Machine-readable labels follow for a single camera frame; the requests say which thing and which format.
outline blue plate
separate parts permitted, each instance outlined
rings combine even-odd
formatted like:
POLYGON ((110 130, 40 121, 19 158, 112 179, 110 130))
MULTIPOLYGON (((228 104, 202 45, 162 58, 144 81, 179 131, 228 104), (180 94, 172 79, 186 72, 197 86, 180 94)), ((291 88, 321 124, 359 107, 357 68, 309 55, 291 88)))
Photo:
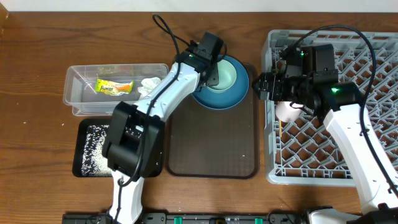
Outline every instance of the blue plate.
POLYGON ((249 90, 248 72, 237 60, 226 56, 224 60, 229 61, 236 69, 236 81, 231 88, 223 93, 213 93, 207 87, 201 91, 193 92, 193 98, 204 107, 214 110, 225 110, 240 103, 249 90))

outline green light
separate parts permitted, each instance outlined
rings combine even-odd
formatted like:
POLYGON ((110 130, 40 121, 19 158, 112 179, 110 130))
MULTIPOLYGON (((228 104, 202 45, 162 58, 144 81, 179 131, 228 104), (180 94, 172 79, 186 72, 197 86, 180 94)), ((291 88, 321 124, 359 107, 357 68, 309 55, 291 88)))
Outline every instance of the green light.
POLYGON ((339 89, 337 89, 337 88, 332 88, 331 91, 332 91, 333 93, 337 93, 337 91, 339 91, 339 89))

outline wooden table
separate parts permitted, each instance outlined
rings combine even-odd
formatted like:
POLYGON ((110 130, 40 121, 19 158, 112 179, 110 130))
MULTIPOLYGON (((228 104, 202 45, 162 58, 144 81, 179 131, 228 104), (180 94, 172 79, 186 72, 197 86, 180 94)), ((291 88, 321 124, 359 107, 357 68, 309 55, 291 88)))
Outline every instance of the wooden table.
MULTIPOLYGON (((272 29, 346 24, 363 31, 398 32, 397 14, 163 13, 174 33, 200 40, 208 30, 228 53, 261 69, 272 29)), ((0 222, 60 223, 66 212, 99 212, 112 202, 111 179, 72 175, 82 118, 62 101, 71 65, 167 63, 175 49, 146 12, 12 12, 0 40, 0 222)), ((259 114, 264 114, 260 105, 259 114)), ((260 116, 260 131, 264 118, 260 116)), ((169 212, 267 213, 332 205, 359 213, 354 188, 272 185, 261 168, 250 180, 174 177, 147 179, 146 208, 169 212)))

